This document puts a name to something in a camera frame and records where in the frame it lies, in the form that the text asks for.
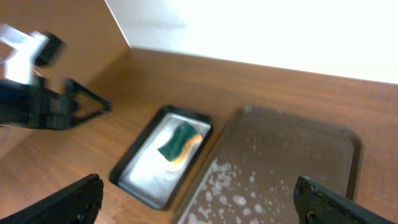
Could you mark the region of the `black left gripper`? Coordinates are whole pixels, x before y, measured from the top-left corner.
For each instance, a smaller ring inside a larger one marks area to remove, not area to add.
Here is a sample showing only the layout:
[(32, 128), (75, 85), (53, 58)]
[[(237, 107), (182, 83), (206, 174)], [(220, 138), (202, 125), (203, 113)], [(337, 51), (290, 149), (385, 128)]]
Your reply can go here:
[[(76, 115), (83, 103), (77, 96), (100, 105), (96, 111)], [(97, 116), (109, 113), (112, 103), (72, 79), (65, 80), (65, 93), (46, 87), (45, 78), (34, 78), (32, 84), (1, 80), (1, 124), (29, 129), (66, 130)]]

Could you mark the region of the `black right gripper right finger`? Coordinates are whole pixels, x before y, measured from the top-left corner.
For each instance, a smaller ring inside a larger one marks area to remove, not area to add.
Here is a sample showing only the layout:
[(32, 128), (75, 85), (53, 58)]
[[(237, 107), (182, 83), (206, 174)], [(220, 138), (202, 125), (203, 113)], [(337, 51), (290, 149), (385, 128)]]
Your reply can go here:
[(297, 179), (294, 205), (300, 224), (392, 223), (306, 176)]

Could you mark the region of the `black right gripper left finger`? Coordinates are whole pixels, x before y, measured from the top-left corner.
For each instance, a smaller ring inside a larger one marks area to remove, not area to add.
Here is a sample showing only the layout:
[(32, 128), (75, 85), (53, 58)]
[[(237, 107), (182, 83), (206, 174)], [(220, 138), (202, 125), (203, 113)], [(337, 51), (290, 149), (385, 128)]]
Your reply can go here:
[(7, 224), (94, 223), (102, 207), (104, 183), (90, 174), (31, 206), (1, 219)]

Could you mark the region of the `small black soapy tray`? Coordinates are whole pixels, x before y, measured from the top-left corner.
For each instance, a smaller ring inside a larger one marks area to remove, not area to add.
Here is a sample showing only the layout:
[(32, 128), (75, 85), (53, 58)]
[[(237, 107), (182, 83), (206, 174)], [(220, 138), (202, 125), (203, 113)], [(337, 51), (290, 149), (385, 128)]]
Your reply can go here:
[(148, 207), (165, 210), (212, 131), (207, 114), (166, 105), (120, 158), (109, 181)]

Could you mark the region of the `green and yellow sponge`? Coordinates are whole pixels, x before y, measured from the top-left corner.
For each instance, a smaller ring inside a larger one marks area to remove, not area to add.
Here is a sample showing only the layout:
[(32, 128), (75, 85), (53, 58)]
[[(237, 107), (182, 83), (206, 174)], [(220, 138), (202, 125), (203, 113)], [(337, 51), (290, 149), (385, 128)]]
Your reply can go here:
[(175, 128), (171, 138), (158, 151), (171, 164), (181, 165), (202, 140), (203, 136), (190, 123), (184, 122)]

